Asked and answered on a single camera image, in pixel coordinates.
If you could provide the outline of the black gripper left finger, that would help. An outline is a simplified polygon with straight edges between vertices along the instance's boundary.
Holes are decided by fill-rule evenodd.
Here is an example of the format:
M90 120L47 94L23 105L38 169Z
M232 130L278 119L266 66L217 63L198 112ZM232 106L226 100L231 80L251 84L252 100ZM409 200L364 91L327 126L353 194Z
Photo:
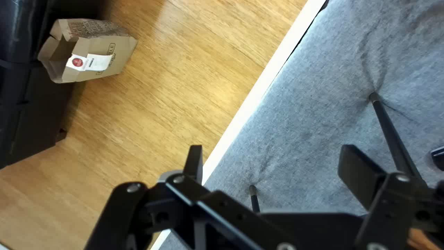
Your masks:
M191 144L184 162L183 173L199 183L202 180L202 145Z

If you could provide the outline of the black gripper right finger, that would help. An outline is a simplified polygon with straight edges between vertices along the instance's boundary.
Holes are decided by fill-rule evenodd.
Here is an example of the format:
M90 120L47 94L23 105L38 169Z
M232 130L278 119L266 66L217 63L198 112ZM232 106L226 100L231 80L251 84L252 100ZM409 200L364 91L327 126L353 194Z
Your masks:
M366 209L370 208L385 177L385 170L353 144L341 147L337 173Z

